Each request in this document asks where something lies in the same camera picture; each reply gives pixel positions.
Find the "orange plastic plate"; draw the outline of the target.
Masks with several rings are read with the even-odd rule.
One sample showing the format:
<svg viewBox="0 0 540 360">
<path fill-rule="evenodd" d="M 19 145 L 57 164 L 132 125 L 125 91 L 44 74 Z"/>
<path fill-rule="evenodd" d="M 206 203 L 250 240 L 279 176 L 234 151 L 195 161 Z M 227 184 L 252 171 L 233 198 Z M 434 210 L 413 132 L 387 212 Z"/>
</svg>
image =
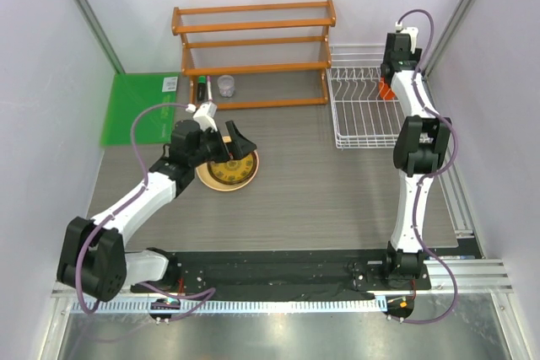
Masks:
<svg viewBox="0 0 540 360">
<path fill-rule="evenodd" d="M 396 98 L 392 88 L 386 83 L 384 78 L 379 80 L 379 96 L 384 101 L 391 101 Z"/>
</svg>

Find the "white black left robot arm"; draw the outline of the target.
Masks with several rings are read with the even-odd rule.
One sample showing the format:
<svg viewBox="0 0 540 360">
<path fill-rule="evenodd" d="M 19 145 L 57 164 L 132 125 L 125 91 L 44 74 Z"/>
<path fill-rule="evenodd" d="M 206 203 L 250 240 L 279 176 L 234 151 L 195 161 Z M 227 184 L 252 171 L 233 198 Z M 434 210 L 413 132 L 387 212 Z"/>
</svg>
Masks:
<svg viewBox="0 0 540 360">
<path fill-rule="evenodd" d="M 155 285 L 169 292 L 179 283 L 178 260 L 157 248 L 125 251 L 127 242 L 160 208 L 174 201 L 194 180 L 197 167 L 240 160 L 257 146 L 227 121 L 229 141 L 217 129 L 194 120 L 175 124 L 170 142 L 143 180 L 109 209 L 68 225 L 57 267 L 57 281 L 78 297 L 112 300 L 125 286 Z"/>
</svg>

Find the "olive yellow patterned plate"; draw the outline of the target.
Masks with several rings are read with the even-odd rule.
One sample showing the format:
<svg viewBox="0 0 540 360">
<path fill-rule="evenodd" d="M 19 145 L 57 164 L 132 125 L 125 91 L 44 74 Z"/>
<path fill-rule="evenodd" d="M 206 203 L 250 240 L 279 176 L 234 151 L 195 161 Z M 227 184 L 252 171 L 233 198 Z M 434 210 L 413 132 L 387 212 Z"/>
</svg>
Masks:
<svg viewBox="0 0 540 360">
<path fill-rule="evenodd" d="M 230 160 L 225 163 L 208 163 L 208 172 L 213 179 L 225 185 L 235 185 L 252 177 L 257 165 L 257 157 L 250 153 L 241 160 Z"/>
</svg>

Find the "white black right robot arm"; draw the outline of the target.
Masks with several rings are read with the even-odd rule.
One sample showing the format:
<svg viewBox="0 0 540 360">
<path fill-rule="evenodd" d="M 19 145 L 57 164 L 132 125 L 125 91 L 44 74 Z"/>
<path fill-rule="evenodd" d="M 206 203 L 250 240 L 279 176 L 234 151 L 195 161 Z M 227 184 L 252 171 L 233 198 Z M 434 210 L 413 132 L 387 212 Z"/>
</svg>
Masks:
<svg viewBox="0 0 540 360">
<path fill-rule="evenodd" d="M 397 221 L 381 267 L 382 281 L 396 289 L 422 277 L 431 175 L 442 167 L 451 135 L 429 101 L 422 76 L 415 72 L 422 56 L 417 36 L 414 27 L 388 34 L 381 64 L 383 82 L 397 97 L 405 117 L 392 155 L 400 178 Z"/>
</svg>

